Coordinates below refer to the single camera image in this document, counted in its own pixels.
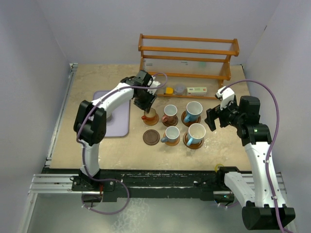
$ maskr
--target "wooden rack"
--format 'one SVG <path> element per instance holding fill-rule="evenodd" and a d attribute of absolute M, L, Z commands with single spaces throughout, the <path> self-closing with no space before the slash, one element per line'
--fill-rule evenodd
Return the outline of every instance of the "wooden rack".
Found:
<path fill-rule="evenodd" d="M 172 77 L 216 79 L 218 88 L 224 80 L 230 80 L 231 56 L 238 56 L 240 49 L 237 39 L 210 39 L 140 34 L 140 69 L 151 75 L 159 71 Z M 166 97 L 216 99 L 210 96 L 177 96 L 158 94 Z"/>

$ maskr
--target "small box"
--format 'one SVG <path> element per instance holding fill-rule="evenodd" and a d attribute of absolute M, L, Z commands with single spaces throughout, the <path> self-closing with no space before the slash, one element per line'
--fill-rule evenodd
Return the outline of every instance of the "small box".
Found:
<path fill-rule="evenodd" d="M 187 93 L 191 96 L 204 96 L 207 93 L 206 87 L 187 87 Z"/>

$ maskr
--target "white wall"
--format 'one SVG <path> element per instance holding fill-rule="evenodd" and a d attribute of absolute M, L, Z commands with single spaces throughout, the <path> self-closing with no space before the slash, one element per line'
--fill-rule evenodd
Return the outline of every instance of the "white wall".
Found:
<path fill-rule="evenodd" d="M 246 62 L 279 0 L 38 0 L 70 62 L 139 63 L 139 34 L 238 38 Z"/>
<path fill-rule="evenodd" d="M 247 60 L 248 79 L 262 81 L 276 95 L 280 129 L 273 150 L 290 205 L 296 211 L 299 232 L 310 232 L 311 222 L 311 1 L 283 0 L 255 50 Z M 275 130 L 276 114 L 269 94 L 249 84 L 260 98 L 262 122 Z"/>
<path fill-rule="evenodd" d="M 16 232 L 44 166 L 69 62 L 35 0 L 0 1 L 0 232 Z"/>

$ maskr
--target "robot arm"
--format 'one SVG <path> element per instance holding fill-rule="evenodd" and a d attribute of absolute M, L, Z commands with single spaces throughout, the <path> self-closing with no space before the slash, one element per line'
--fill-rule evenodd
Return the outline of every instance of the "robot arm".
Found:
<path fill-rule="evenodd" d="M 135 99 L 134 104 L 144 111 L 150 111 L 153 102 L 156 99 L 155 89 L 121 89 L 126 86 L 144 86 L 157 87 L 160 83 L 147 72 L 140 70 L 137 76 L 126 77 L 106 95 L 93 100 L 92 102 L 83 101 L 80 103 L 77 117 L 74 123 L 74 131 L 79 132 L 82 122 L 86 118 L 90 110 L 99 102 L 94 114 L 88 119 L 82 133 L 80 140 L 85 144 L 85 160 L 91 176 L 95 176 L 100 170 L 98 164 L 99 143 L 104 138 L 106 133 L 106 119 L 111 115 L 113 110 L 130 99 Z M 82 173 L 87 175 L 85 167 L 80 168 Z"/>
<path fill-rule="evenodd" d="M 281 213 L 283 226 L 295 218 L 293 208 L 287 208 L 279 189 L 272 158 L 269 159 L 269 172 L 276 196 L 273 197 L 265 171 L 266 153 L 271 144 L 270 131 L 267 125 L 259 123 L 260 101 L 256 97 L 242 96 L 239 106 L 232 89 L 221 88 L 216 97 L 221 104 L 207 110 L 205 123 L 211 131 L 216 129 L 215 119 L 219 119 L 220 127 L 228 125 L 237 129 L 248 159 L 251 163 L 255 192 L 248 186 L 238 170 L 232 167 L 221 168 L 222 183 L 230 188 L 243 207 L 242 217 L 247 229 L 278 229 L 275 215 L 274 199 Z"/>

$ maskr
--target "coaster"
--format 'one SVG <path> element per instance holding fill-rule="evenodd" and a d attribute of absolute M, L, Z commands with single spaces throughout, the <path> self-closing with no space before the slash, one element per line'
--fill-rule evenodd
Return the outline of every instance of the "coaster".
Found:
<path fill-rule="evenodd" d="M 204 138 L 203 138 L 201 142 L 199 142 L 199 143 L 197 143 L 197 144 L 191 144 L 190 146 L 187 146 L 187 142 L 189 141 L 189 140 L 188 140 L 188 133 L 187 133 L 187 132 L 185 132 L 185 134 L 184 134 L 184 136 L 183 136 L 183 141 L 184 141 L 186 147 L 188 147 L 188 148 L 190 148 L 190 149 L 193 149 L 193 150 L 199 149 L 199 148 L 202 147 L 203 144 L 204 144 Z"/>
<path fill-rule="evenodd" d="M 190 122 L 184 122 L 184 119 L 186 117 L 187 113 L 186 111 L 183 112 L 183 114 L 181 115 L 181 121 L 183 122 L 183 124 L 187 127 L 189 127 L 190 125 L 194 124 L 194 123 L 200 123 L 201 122 L 201 116 L 199 116 L 199 118 L 197 118 L 196 121 L 190 121 Z"/>
<path fill-rule="evenodd" d="M 165 142 L 165 144 L 168 145 L 168 146 L 173 147 L 173 146 L 176 146 L 176 145 L 179 143 L 179 141 L 180 141 L 180 136 L 178 136 L 177 141 L 175 141 L 175 142 Z"/>
<path fill-rule="evenodd" d="M 152 146 L 159 142 L 160 134 L 155 130 L 147 130 L 142 136 L 142 139 L 147 145 Z"/>
<path fill-rule="evenodd" d="M 163 125 L 165 125 L 166 127 L 169 127 L 169 126 L 176 126 L 178 124 L 178 117 L 177 116 L 174 116 L 174 119 L 172 121 L 165 121 L 165 122 L 162 122 Z"/>
<path fill-rule="evenodd" d="M 155 118 L 153 120 L 143 120 L 143 122 L 146 124 L 146 125 L 155 125 L 157 124 L 159 121 L 159 115 L 156 114 Z"/>

